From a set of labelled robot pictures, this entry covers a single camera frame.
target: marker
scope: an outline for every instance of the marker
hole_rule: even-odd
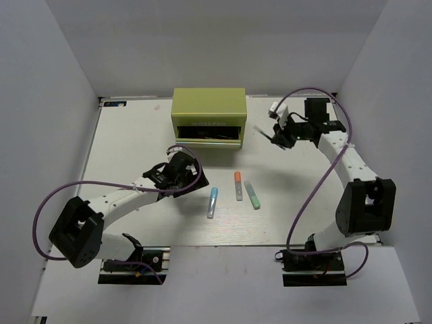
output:
[[[216,198],[217,198],[217,188],[211,188],[210,192],[210,201],[209,201],[209,209],[207,211],[207,218],[212,219],[215,215],[215,207],[216,207]]]
[[[234,183],[236,185],[236,199],[237,201],[243,200],[243,191],[242,191],[242,176],[240,172],[234,172]]]
[[[250,202],[252,203],[252,206],[254,209],[260,209],[261,204],[259,203],[258,197],[255,194],[254,188],[252,187],[252,184],[250,184],[249,180],[246,180],[244,183],[244,187],[246,189],[246,192],[249,195]]]

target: tabletop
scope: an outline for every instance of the tabletop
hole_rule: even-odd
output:
[[[107,233],[129,233],[144,246],[280,245],[304,200],[330,166],[311,142],[297,142],[283,151],[253,129],[271,134],[268,118],[272,102],[280,98],[246,99],[248,117],[241,150],[195,149],[210,185],[179,198],[166,198],[130,213],[107,228]],[[289,98],[290,111],[304,114],[304,98]],[[127,100],[124,107],[102,107],[84,179],[130,184],[144,171],[166,161],[165,150],[175,143],[171,122],[172,99]],[[335,119],[328,104],[331,119]],[[250,180],[261,208],[254,210],[246,191],[236,201],[234,172]],[[219,189],[214,219],[207,219],[212,187]],[[88,199],[112,191],[83,186]],[[342,196],[342,184],[333,172],[300,219],[292,243],[330,224]],[[367,242],[374,242],[374,237]]]
[[[47,324],[411,323],[419,320],[394,248],[374,246],[346,286],[284,287],[280,248],[175,246],[162,286],[98,285],[101,263],[49,261],[33,316]],[[342,251],[347,273],[363,248]]]

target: green box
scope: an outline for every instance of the green box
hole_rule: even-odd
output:
[[[176,88],[171,119],[175,142],[240,149],[246,125],[244,88]]]

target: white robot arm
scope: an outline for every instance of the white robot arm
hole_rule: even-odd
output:
[[[269,116],[277,120],[270,138],[282,149],[292,148],[297,140],[309,140],[333,163],[347,143],[348,135],[340,121],[330,121],[329,99],[308,98],[304,102],[305,117],[290,113],[282,104],[274,103]],[[302,118],[295,122],[293,115]],[[389,229],[392,223],[396,186],[373,172],[350,145],[335,166],[344,193],[335,212],[335,221],[313,235],[316,251],[343,248],[366,235]]]
[[[142,261],[143,249],[137,239],[128,234],[103,233],[107,227],[140,207],[209,184],[204,172],[201,170],[200,175],[197,172],[200,166],[194,157],[178,148],[167,154],[169,163],[160,163],[144,172],[131,185],[132,190],[119,189],[87,201],[76,196],[66,203],[49,239],[75,268],[93,259]]]

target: white label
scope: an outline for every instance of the white label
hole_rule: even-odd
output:
[[[226,126],[226,123],[196,121],[192,123],[192,126]]]

